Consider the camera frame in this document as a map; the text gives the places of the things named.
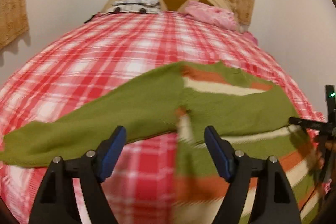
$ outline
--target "pink pillow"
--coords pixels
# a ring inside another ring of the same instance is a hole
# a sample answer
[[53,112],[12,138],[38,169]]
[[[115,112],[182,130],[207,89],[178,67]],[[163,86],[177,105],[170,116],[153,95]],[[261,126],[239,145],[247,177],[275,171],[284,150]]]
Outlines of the pink pillow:
[[184,9],[187,18],[208,23],[225,30],[237,30],[235,14],[223,8],[190,0]]

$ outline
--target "pink cloth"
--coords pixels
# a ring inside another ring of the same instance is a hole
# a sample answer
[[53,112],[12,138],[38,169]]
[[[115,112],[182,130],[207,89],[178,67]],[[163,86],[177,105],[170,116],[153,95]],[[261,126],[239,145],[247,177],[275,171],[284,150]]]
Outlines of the pink cloth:
[[250,32],[243,32],[242,35],[243,37],[250,39],[254,44],[258,45],[258,39],[256,39]]
[[190,0],[183,13],[187,18],[208,23],[224,30],[237,30],[235,14],[223,8]]

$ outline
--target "red and white checkered blanket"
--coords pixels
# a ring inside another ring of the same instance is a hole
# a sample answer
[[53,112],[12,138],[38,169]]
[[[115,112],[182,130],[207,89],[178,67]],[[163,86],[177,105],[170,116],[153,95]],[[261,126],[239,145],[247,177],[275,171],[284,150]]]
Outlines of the red and white checkered blanket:
[[[323,120],[274,58],[241,34],[178,13],[114,14],[63,35],[9,78],[0,90],[1,137],[32,120],[55,121],[133,77],[180,60],[223,60],[271,80],[303,118]],[[103,184],[120,224],[171,222],[175,150],[175,133],[125,146]],[[22,224],[45,171],[1,165],[1,197]],[[76,180],[75,189],[83,223],[90,223]]]

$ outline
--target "hand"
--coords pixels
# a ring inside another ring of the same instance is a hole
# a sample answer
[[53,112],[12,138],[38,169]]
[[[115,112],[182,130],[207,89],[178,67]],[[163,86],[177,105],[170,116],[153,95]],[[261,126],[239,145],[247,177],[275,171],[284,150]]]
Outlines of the hand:
[[[318,142],[319,141],[319,136],[316,136],[314,138],[314,141]],[[333,150],[333,152],[336,152],[336,140],[335,141],[327,141],[325,143],[325,147],[328,150]],[[318,168],[321,169],[324,165],[324,159],[322,158],[322,152],[317,150],[316,153],[317,153],[317,157],[318,157]],[[331,175],[331,179],[332,179],[333,182],[336,182],[336,160],[335,160],[335,164],[334,164],[334,170],[333,170],[332,175]]]

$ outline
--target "metal screw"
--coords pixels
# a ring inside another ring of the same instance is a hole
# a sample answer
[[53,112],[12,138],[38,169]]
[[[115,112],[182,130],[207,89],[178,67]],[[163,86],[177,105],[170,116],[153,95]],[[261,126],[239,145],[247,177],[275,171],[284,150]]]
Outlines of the metal screw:
[[60,156],[56,156],[55,158],[53,158],[52,162],[57,164],[61,161],[61,157]]
[[276,163],[278,161],[278,159],[274,156],[270,156],[269,160],[271,161],[271,163]]
[[236,150],[235,151],[235,155],[239,158],[241,158],[242,156],[244,156],[244,152],[242,150]]
[[86,156],[89,157],[89,158],[92,158],[96,155],[96,152],[93,151],[93,150],[89,150],[86,152]]

